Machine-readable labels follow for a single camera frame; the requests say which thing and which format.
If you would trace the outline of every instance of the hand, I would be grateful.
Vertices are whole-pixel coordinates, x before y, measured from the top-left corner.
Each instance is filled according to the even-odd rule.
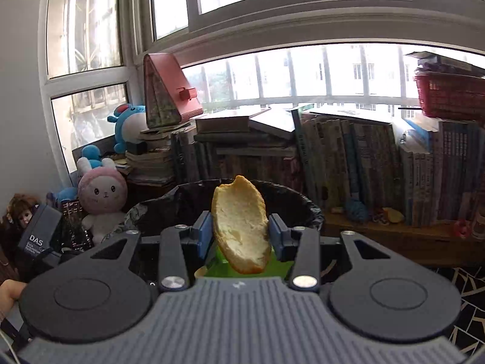
[[[11,279],[7,279],[2,283],[0,286],[0,321],[2,321],[12,309],[15,301],[19,299],[25,286],[27,286],[26,283],[12,281]]]

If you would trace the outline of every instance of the pink and white bunny plush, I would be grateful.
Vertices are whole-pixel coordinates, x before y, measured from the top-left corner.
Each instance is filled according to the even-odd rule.
[[[81,157],[76,165],[82,175],[78,185],[79,201],[89,213],[82,220],[82,226],[91,231],[93,243],[97,245],[124,221],[125,214],[120,209],[125,205],[128,188],[115,162],[109,158],[103,159],[101,166],[94,169],[86,157]]]

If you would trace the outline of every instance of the wooden shelf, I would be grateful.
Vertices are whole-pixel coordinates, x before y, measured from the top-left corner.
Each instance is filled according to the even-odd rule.
[[[344,215],[325,213],[326,236],[353,230],[421,265],[476,266],[485,262],[485,243],[452,235],[453,225],[415,228],[404,224],[353,223]]]

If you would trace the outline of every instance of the gray ribbed surface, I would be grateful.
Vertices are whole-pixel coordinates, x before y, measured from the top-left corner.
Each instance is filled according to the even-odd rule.
[[[444,337],[417,345],[366,340],[341,326],[316,294],[292,291],[280,278],[237,282],[203,278],[190,290],[162,294],[142,322],[111,340],[62,345],[36,339],[20,356],[32,364],[457,364],[465,360]]]

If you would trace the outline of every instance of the bunny face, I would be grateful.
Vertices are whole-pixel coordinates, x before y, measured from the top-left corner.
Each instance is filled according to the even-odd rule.
[[[118,212],[125,205],[127,192],[121,174],[109,167],[89,171],[78,186],[82,207],[93,215]]]

